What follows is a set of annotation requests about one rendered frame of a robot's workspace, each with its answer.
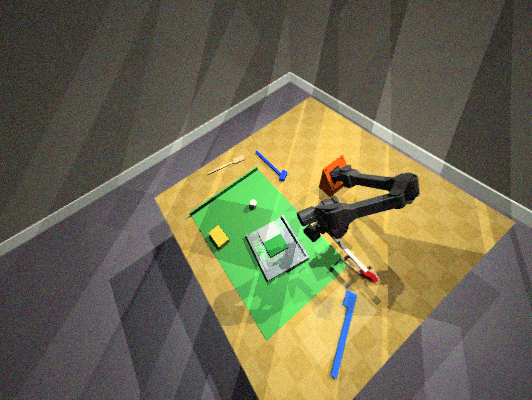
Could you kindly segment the yellow rectangular block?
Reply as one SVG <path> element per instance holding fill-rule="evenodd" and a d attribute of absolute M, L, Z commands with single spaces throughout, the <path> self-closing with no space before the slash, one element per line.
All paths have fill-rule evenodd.
<path fill-rule="evenodd" d="M 226 245 L 230 241 L 229 238 L 226 236 L 226 234 L 223 232 L 223 230 L 219 226 L 215 227 L 209 233 L 220 248 L 222 248 L 224 245 Z"/>

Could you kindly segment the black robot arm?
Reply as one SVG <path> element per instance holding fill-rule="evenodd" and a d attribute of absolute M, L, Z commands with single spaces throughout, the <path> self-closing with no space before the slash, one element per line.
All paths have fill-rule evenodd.
<path fill-rule="evenodd" d="M 325 227 L 324 230 L 336 239 L 347 233 L 348 226 L 354 219 L 391 209 L 402 209 L 419 196 L 418 177 L 412 173 L 386 177 L 361 174 L 352 169 L 351 165 L 342 168 L 337 165 L 329 174 L 334 183 L 340 181 L 344 188 L 359 185 L 389 192 L 351 204 L 339 202 L 336 197 L 332 197 L 320 201 L 314 207 L 296 212 L 302 227 L 318 221 L 320 227 Z"/>

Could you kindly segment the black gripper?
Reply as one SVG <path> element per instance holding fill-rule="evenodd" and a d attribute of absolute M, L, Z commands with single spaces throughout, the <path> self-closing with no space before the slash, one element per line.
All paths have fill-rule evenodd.
<path fill-rule="evenodd" d="M 324 230 L 325 227 L 320 227 L 320 224 L 318 221 L 316 221 L 313 226 L 309 224 L 307 227 L 303 229 L 303 233 L 312 241 L 315 242 L 318 240 L 321 236 L 321 234 L 325 234 L 326 231 Z M 321 233 L 319 233 L 318 231 Z"/>

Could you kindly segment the green flat mat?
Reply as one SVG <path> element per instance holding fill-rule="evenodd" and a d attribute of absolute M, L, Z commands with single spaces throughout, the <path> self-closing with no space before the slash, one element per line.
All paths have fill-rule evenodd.
<path fill-rule="evenodd" d="M 192 215 L 266 340 L 348 266 L 322 235 L 312 242 L 303 233 L 308 225 L 302 227 L 296 212 L 257 170 Z M 309 258 L 268 281 L 246 234 L 281 215 Z M 222 248 L 209 233 L 217 226 L 230 240 Z"/>

